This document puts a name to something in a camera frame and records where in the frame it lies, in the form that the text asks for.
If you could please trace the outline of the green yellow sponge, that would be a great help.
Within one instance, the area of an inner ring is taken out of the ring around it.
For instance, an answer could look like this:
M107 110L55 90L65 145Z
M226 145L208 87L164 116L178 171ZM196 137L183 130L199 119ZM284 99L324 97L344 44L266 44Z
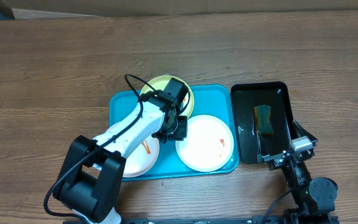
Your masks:
M273 136L270 105L257 105L253 108L254 131L263 136Z

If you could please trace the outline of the yellow-green plate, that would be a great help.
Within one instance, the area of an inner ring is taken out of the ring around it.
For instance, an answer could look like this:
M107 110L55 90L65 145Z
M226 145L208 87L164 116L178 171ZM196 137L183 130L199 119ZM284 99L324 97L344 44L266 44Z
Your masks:
M151 79L148 82L148 84L154 87L156 90L164 90L164 88L172 78L179 80L180 82L183 82L185 86L188 88L188 93L186 94L185 99L180 106L181 113L179 114L179 116L186 116L187 118L190 118L193 112L195 99L194 99L193 92L187 83L185 83L182 79L178 77L174 77L171 75L162 75ZM149 86L145 85L140 92L140 98L142 100L141 103L144 107L144 111L142 112L142 117L145 118L148 117L148 115L151 115L151 118L157 118L159 121L162 121L165 117L165 113L161 111L158 106L155 106L154 104L149 103L148 101L144 101L145 99L144 94L146 94L148 91L152 91L152 89Z

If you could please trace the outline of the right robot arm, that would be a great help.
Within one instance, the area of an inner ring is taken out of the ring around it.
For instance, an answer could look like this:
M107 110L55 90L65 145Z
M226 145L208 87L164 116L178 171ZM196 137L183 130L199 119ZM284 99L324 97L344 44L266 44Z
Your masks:
M327 177L312 178L305 161L314 156L314 147L318 140L306 131L297 121L292 121L295 139L289 141L289 148L271 156L259 155L259 160L268 164L270 170L281 169L288 190L280 196L266 211L262 222L273 221L269 217L273 207L291 194L296 208L287 209L277 221L280 223L338 223L330 212L335 210L338 186Z

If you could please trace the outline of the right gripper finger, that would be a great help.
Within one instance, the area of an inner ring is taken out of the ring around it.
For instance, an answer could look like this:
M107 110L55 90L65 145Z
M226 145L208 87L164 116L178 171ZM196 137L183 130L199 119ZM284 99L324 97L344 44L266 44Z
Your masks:
M297 121L295 120L292 121L292 127L294 129L296 138L306 136L311 142L316 141L316 138L312 134L310 134L307 130L305 130Z
M270 156L269 150L265 146L264 139L259 131L257 131L257 162L264 162L266 157Z

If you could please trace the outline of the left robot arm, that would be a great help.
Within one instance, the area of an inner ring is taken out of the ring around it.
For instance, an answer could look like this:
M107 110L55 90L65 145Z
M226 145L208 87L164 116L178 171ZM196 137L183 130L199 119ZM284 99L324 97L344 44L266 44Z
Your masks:
M72 210L80 223L101 223L116 205L127 158L149 136L159 141L184 140L187 118L180 105L183 90L141 94L136 108L110 131L88 139L78 136L69 147L57 181L46 198Z

